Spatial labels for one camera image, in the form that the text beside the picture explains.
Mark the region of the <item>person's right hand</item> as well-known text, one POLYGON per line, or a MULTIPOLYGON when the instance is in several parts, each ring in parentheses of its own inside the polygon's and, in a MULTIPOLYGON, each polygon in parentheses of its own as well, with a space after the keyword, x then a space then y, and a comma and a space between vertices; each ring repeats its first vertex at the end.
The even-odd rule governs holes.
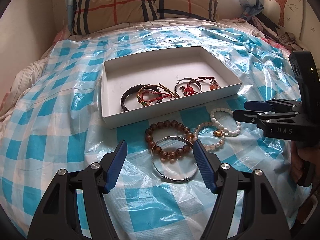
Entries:
POLYGON ((303 175, 303 162, 310 162, 315 166, 315 174, 312 179, 311 195, 319 188, 319 144, 313 147, 297 148, 296 143, 291 141, 291 177, 295 183, 303 175))

